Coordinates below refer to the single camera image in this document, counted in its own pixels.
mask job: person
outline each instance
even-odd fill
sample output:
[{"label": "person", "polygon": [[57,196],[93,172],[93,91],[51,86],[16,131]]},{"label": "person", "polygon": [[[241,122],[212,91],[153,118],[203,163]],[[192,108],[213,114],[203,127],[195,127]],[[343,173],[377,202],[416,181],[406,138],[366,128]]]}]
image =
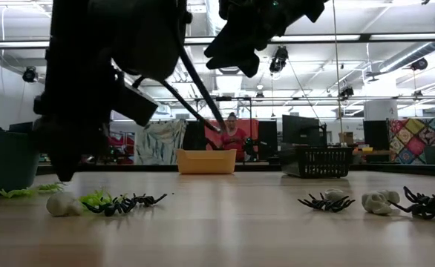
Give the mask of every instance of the person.
[{"label": "person", "polygon": [[246,140],[246,132],[241,128],[237,127],[237,120],[238,118],[236,117],[234,112],[230,113],[226,123],[227,132],[221,135],[220,140],[223,144],[224,150],[237,150],[235,160],[237,162],[243,162],[245,157],[243,145]]}]

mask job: toy spider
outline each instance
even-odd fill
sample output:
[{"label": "toy spider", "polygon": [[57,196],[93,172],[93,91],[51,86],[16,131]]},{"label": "toy spider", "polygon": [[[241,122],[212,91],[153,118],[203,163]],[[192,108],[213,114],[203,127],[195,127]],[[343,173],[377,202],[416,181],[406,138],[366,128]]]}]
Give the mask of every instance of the toy spider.
[{"label": "toy spider", "polygon": [[404,194],[409,201],[414,203],[413,205],[404,208],[394,202],[389,201],[389,203],[404,212],[411,212],[412,217],[422,217],[424,220],[431,220],[435,217],[435,195],[429,197],[421,193],[414,194],[407,186],[404,187]]},{"label": "toy spider", "polygon": [[349,207],[353,202],[355,202],[355,200],[347,200],[349,196],[345,196],[337,201],[331,201],[331,200],[326,200],[323,197],[322,193],[320,193],[321,200],[317,200],[314,196],[312,196],[312,194],[308,194],[308,195],[312,198],[311,202],[308,200],[298,200],[298,201],[307,207],[314,208],[320,211],[332,211],[335,213],[340,212],[345,208]]},{"label": "toy spider", "polygon": [[134,197],[131,198],[131,200],[129,199],[124,199],[126,202],[132,202],[133,204],[143,204],[145,207],[149,207],[151,205],[155,205],[157,204],[159,201],[161,201],[162,199],[164,199],[166,196],[168,196],[168,194],[163,194],[160,198],[155,199],[153,198],[153,196],[147,196],[146,194],[143,194],[140,197],[137,197],[137,195],[134,193]]},{"label": "toy spider", "polygon": [[124,198],[122,200],[122,202],[119,202],[117,200],[117,198],[114,198],[111,203],[100,205],[98,208],[96,208],[92,205],[89,205],[86,202],[83,202],[82,204],[84,204],[84,206],[87,207],[87,209],[89,211],[92,211],[92,212],[97,213],[97,214],[102,213],[104,211],[104,215],[107,217],[110,217],[110,216],[113,216],[115,214],[115,211],[118,211],[119,214],[121,214],[122,212],[124,214],[127,214],[133,208],[135,208],[136,203],[129,202],[127,200],[128,199]]}]

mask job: table surface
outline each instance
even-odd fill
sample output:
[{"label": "table surface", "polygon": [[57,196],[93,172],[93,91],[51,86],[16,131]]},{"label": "table surface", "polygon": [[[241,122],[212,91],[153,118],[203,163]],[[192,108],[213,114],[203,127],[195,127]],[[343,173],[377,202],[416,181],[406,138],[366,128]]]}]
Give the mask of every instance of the table surface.
[{"label": "table surface", "polygon": [[[77,196],[101,187],[113,195],[169,195],[154,208],[110,218],[54,218],[47,196],[0,197],[0,266],[435,266],[435,220],[397,211],[379,217],[361,205],[367,191],[402,194],[403,185],[435,194],[435,177],[371,172],[344,179],[80,173],[67,186]],[[331,214],[297,201],[327,188],[356,202]],[[402,205],[409,205],[404,197]]]}]

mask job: plastic basket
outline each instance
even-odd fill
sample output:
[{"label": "plastic basket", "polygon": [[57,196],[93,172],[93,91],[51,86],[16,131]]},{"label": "plastic basket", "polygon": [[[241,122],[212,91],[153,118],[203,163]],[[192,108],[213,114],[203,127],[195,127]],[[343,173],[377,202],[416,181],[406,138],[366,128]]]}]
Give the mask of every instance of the plastic basket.
[{"label": "plastic basket", "polygon": [[352,148],[293,148],[280,151],[282,171],[300,178],[345,177]]},{"label": "plastic basket", "polygon": [[232,174],[236,150],[184,151],[178,149],[178,171],[181,174]]}]

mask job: ceiling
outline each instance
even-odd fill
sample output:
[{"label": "ceiling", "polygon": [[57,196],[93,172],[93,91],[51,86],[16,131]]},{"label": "ceiling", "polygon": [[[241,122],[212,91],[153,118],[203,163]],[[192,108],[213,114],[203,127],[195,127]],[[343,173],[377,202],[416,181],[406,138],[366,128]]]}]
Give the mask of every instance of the ceiling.
[{"label": "ceiling", "polygon": [[[51,1],[8,1],[0,0],[0,40],[43,40],[48,39],[50,29],[50,3]],[[435,32],[435,0],[427,5],[421,5],[420,0],[335,0],[336,32],[337,33],[407,33],[407,32]],[[212,7],[207,8],[205,0],[189,0],[189,9],[194,12],[194,20],[187,30],[188,36],[209,36],[217,25],[210,23]],[[333,6],[331,1],[326,3],[326,10],[316,23],[306,17],[301,18],[287,28],[286,35],[301,34],[334,34],[335,24]],[[341,81],[342,85],[352,85],[357,96],[381,96],[382,91],[377,86],[367,85],[368,78],[363,80],[362,66],[368,62],[383,62],[397,53],[414,45],[410,42],[381,42],[381,43],[355,43],[355,44],[288,44],[289,61],[287,66],[272,79],[269,72],[269,61],[278,45],[272,44],[267,49],[257,52],[261,65],[257,75],[247,78],[241,74],[237,76],[222,76],[215,70],[208,70],[205,66],[207,58],[203,55],[204,46],[188,47],[188,52],[197,72],[202,77],[208,90],[214,94],[232,96],[255,96],[259,91],[257,85],[263,85],[265,97],[292,97],[292,96],[327,96],[330,93],[336,96],[338,78],[341,79],[350,73],[359,75],[355,79]],[[8,65],[22,68],[35,65],[44,75],[45,52],[43,50],[6,50],[4,60]],[[429,89],[425,95],[435,95],[431,86],[435,85],[435,51],[425,57],[428,60],[428,69],[424,71],[399,69],[383,80],[392,80],[395,84],[393,90],[388,90],[391,96],[411,95],[415,88]],[[176,77],[170,81],[185,98],[200,96],[197,88],[190,82],[184,67],[177,67]],[[142,90],[155,99],[172,98],[172,95],[153,81],[144,81]],[[180,105],[168,103],[171,108],[182,108]],[[349,108],[358,110],[362,103],[349,101],[345,103]],[[400,105],[411,104],[400,102]],[[244,104],[235,103],[229,109]],[[293,106],[308,105],[308,102],[263,101],[254,105]],[[336,102],[328,102],[328,109],[334,110]],[[435,101],[418,108],[433,109]]]}]

